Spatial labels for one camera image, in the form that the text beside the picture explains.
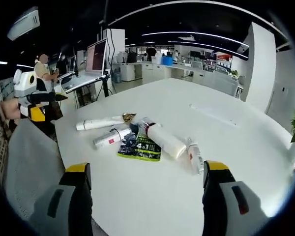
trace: floor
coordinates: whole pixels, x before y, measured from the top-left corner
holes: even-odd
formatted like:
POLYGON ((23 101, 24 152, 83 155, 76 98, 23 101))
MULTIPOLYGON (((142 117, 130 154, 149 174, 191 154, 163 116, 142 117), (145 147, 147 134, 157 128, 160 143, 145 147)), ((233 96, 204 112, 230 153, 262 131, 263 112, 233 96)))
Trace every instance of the floor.
POLYGON ((142 79, 130 81, 130 82, 121 82, 119 84, 114 84, 116 92, 122 92, 128 89, 135 88, 137 86, 142 85, 142 79))

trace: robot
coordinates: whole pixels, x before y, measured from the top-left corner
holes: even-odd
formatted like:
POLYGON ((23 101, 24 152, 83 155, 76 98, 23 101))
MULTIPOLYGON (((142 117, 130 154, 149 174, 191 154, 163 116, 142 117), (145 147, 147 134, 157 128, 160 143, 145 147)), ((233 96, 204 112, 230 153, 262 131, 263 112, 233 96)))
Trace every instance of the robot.
POLYGON ((41 89, 42 79, 34 71, 22 72, 17 69, 14 78, 14 95, 18 98, 21 114, 32 121, 46 121, 46 111, 50 102, 67 99, 61 93, 41 89))

